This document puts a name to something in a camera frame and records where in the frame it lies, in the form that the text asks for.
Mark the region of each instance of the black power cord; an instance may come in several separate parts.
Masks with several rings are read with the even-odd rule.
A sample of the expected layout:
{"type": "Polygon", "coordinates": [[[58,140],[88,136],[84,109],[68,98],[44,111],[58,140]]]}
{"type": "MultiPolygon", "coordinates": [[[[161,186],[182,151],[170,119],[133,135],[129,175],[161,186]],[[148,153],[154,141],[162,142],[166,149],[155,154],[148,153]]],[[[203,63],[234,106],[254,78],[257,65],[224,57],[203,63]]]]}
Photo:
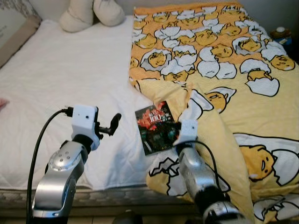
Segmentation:
{"type": "Polygon", "coordinates": [[[33,180],[33,173],[34,173],[34,168],[36,165],[36,157],[37,157],[37,152],[38,152],[38,148],[39,145],[41,143],[43,134],[47,128],[47,126],[49,125],[49,123],[53,120],[53,118],[55,118],[58,114],[60,113],[66,113],[67,116],[71,117],[72,116],[72,107],[68,107],[67,109],[62,109],[60,111],[57,111],[56,113],[54,113],[45,123],[45,125],[43,126],[37,142],[36,142],[36,147],[34,148],[34,152],[33,152],[33,156],[32,156],[32,162],[31,162],[31,167],[30,167],[30,172],[29,172],[29,177],[28,177],[28,185],[27,185],[27,203],[26,203],[26,224],[30,224],[30,220],[31,220],[31,213],[32,213],[32,204],[31,204],[31,195],[32,195],[32,180],[33,180]]]}
{"type": "Polygon", "coordinates": [[[203,145],[203,146],[209,151],[209,154],[211,155],[211,158],[212,158],[212,161],[213,161],[216,185],[217,185],[217,187],[221,190],[221,188],[220,188],[220,184],[219,184],[219,176],[218,176],[218,171],[217,171],[216,161],[215,161],[214,155],[213,155],[213,153],[212,153],[212,150],[211,150],[205,143],[203,143],[203,142],[201,142],[201,141],[198,141],[198,140],[184,141],[184,142],[181,142],[181,143],[178,143],[178,144],[174,145],[174,147],[183,145],[183,144],[185,144],[185,143],[198,143],[198,144],[203,145]]]}

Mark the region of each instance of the book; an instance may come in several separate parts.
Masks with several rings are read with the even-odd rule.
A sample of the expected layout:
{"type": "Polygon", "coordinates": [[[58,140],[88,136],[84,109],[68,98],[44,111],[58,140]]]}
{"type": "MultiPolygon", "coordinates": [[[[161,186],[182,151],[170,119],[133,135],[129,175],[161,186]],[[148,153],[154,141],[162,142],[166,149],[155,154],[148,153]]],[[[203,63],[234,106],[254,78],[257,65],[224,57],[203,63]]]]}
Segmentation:
{"type": "Polygon", "coordinates": [[[178,138],[174,122],[166,101],[151,105],[135,112],[145,155],[172,148],[178,138]]]}

